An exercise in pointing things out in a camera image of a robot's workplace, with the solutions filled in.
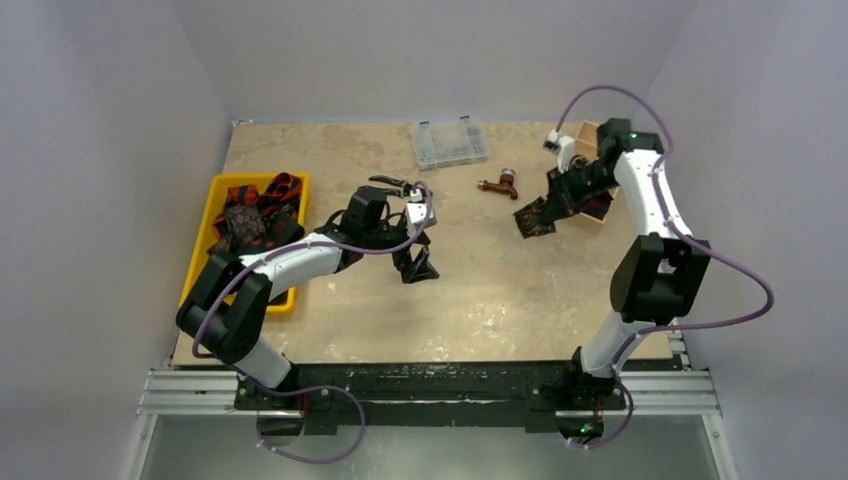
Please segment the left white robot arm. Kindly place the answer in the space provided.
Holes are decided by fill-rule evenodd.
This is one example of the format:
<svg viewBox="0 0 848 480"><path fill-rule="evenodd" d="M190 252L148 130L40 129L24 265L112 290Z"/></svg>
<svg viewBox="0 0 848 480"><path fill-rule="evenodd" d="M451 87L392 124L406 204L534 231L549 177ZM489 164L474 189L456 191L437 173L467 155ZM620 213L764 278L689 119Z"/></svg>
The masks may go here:
<svg viewBox="0 0 848 480"><path fill-rule="evenodd" d="M347 207L303 238L259 253L214 253L179 307L175 323L199 358L211 357L259 385L272 408L297 399L297 366L261 334L270 300L309 280L340 273L366 256L388 256L406 284L435 279L427 228L433 194L418 181L400 220L384 215L386 193L360 187Z"/></svg>

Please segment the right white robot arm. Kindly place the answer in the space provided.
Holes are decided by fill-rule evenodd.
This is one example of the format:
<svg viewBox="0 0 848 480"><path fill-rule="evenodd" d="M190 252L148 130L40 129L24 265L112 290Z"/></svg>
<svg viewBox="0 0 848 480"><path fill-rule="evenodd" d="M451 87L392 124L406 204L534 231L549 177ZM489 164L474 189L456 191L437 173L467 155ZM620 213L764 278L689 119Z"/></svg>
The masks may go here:
<svg viewBox="0 0 848 480"><path fill-rule="evenodd" d="M709 265L703 251L708 242L688 243L691 232L670 193L659 135L634 131L630 121L611 118L597 127L596 141L597 157L585 164L574 159L574 138L552 131L543 143L556 154L557 165L547 173L540 224L572 217L590 199L617 188L627 198L636 231L610 282L611 312L579 349L580 369L561 381L564 399L576 407L599 396L598 378L612 378L648 330L689 313Z"/></svg>

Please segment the dark brown patterned tie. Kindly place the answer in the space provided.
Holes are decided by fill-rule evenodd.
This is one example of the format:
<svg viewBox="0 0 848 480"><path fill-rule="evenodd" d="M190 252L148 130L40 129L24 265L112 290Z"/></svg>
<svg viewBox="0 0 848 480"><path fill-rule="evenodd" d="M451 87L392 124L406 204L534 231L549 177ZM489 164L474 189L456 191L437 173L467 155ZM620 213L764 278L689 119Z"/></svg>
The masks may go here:
<svg viewBox="0 0 848 480"><path fill-rule="evenodd" d="M523 239L540 237L556 232L556 226L553 223L544 224L542 222L545 204L546 199L544 197L538 197L513 213L516 226Z"/></svg>

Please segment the wooden compartment tray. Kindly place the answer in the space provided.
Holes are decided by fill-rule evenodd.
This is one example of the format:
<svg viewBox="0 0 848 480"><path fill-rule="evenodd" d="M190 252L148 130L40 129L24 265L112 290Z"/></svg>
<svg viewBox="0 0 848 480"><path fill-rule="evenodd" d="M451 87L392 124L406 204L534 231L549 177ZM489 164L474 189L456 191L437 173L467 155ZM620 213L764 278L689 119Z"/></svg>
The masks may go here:
<svg viewBox="0 0 848 480"><path fill-rule="evenodd" d="M582 121L580 123L580 125L576 128L576 130L572 134L566 134L566 135L571 136L575 139L575 155L574 155L574 157L575 156L584 157L585 158L584 163L587 163L589 161L595 161L598 158L598 155L597 155L597 134L596 134L597 127L598 127L597 123L594 123L594 122L591 122L591 121ZM572 164L577 165L577 164L580 164L580 163L581 163L580 160L571 161L571 165ZM615 201L615 198L619 193L619 188L617 187L615 189L609 190L606 193L608 193L610 196L612 196L614 201ZM603 221L598 221L598 220L584 214L583 209L576 215L576 218L582 218L586 221L591 221L591 222L599 224L599 225L604 225L606 223L607 216L605 217L605 219Z"/></svg>

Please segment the yellow plastic bin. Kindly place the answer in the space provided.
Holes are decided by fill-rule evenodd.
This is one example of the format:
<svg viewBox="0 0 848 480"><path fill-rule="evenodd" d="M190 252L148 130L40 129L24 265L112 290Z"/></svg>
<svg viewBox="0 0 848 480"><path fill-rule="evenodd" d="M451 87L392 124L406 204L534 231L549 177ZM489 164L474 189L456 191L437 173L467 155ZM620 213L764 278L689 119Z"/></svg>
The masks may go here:
<svg viewBox="0 0 848 480"><path fill-rule="evenodd" d="M212 228L202 224L203 216L204 211L202 219L200 221L200 226L196 236L192 257L186 274L186 279L180 298L181 301L184 301L187 298L192 285L199 278L203 267L207 263L209 254L206 252L206 250L211 247L217 240Z"/></svg>

